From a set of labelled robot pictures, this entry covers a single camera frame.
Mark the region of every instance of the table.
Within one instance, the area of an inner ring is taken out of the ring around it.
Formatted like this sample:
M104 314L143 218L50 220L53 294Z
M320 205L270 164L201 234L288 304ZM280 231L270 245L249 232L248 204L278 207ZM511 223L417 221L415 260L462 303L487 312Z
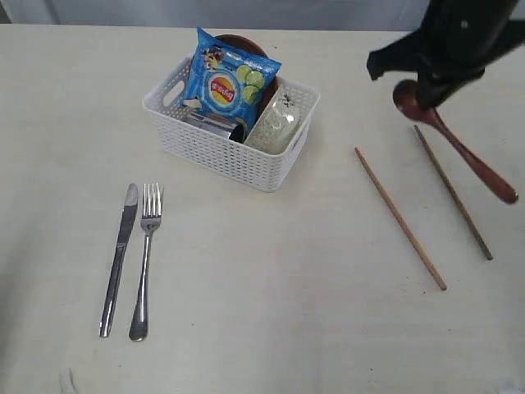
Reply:
M0 26L0 392L477 392L525 382L525 208L505 206L422 130L484 235L488 263L367 54L396 33L214 30L259 43L321 102L275 194L162 153L141 99L192 29ZM525 53L443 105L525 193ZM439 291L358 145L447 282ZM112 334L98 321L130 182L165 186L150 333L128 339L137 223Z

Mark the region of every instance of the knife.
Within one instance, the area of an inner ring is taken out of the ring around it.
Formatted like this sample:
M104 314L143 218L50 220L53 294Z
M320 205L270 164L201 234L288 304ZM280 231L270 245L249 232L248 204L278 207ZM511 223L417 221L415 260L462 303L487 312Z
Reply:
M115 257L113 258L112 272L109 276L109 283L107 284L106 301L104 302L104 311L102 312L100 330L98 332L98 335L101 337L108 337L109 332L112 330L116 294L121 281L122 262L124 261L124 254L126 253L126 246L128 246L131 230L133 230L138 202L139 191L137 190L137 185L132 183L130 187L128 187L124 209L122 209L121 228L116 239Z

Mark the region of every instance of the chopstick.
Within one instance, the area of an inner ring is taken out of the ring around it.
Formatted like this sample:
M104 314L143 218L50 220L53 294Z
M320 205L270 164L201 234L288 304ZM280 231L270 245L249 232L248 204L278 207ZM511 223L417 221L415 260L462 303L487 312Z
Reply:
M379 194L385 200L386 205L388 205L388 208L390 208L390 211L394 215L395 220L397 220L397 223L399 223L399 225L403 229L404 234L407 236L407 238L409 239L410 243L412 244L412 246L416 250L416 252L418 252L419 257L421 258L421 260L423 261L423 263L427 267L428 271L430 272L430 274L432 275L432 277L436 281L437 286L443 291L446 290L446 284L443 281L443 279L441 278L441 275L437 272L436 268L434 267L434 264L432 264L432 261L430 261L430 259L428 258L427 254L425 253L425 251L423 250L423 248L419 244L418 240L416 239L414 234L410 231L410 228L407 225L407 223L404 221L403 217L401 216L401 213L399 213L399 211L395 207L394 203L390 199L389 195L386 193L386 190L383 188L383 186L381 185L379 180L376 178L376 176L374 175L372 169L370 168L370 166L368 166L367 161L365 160L365 158L361 154L361 152L359 152L359 149L357 147L355 148L355 153L358 155L359 160L361 161L361 164L363 165L363 167L364 167L365 171L367 172L368 176L370 176L370 179L372 179L372 182L374 182L374 185L376 186L377 191L379 191Z
M427 140L425 139L423 133L419 130L418 125L413 125L414 129L418 133L419 139L422 142L423 148L427 151L428 157L432 164L434 164L434 168L436 169L437 173L439 174L441 180L445 184L446 189L450 193L450 197L452 197L452 200L456 204L456 207L458 207L459 212L463 216L463 219L465 219L465 222L467 222L467 226L470 229L471 233L474 235L474 238L476 238L476 242L479 244L479 247L482 248L483 254L485 255L487 260L492 260L492 253L489 251L489 248L486 246L485 241L482 238L482 235L477 230L476 226L474 225L474 222L470 215L467 212L467 209L463 205L463 202L461 199L459 199L458 193L456 193L456 190L452 186L452 184L449 181L449 178L446 176L445 171L443 171L443 168L441 167L440 163L437 161L436 155L432 152L432 149L430 148L430 145L428 144Z

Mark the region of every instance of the cartoon character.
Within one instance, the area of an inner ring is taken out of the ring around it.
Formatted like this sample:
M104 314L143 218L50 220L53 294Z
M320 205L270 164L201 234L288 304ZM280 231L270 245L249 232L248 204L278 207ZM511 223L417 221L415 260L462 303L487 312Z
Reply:
M184 100L182 103L193 109L203 109L203 105L200 103L200 98L198 96L195 96L195 98L190 100Z
M204 67L206 70L214 72L219 67L219 64L224 60L224 51L222 47L214 44L210 48L203 51L204 55Z

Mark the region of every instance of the chip bag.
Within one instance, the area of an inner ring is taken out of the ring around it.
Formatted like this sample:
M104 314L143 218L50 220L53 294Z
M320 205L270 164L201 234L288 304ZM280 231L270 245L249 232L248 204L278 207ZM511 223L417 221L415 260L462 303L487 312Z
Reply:
M201 28L197 33L199 45L183 105L236 121L247 136L255 124L263 92L281 64L225 44Z

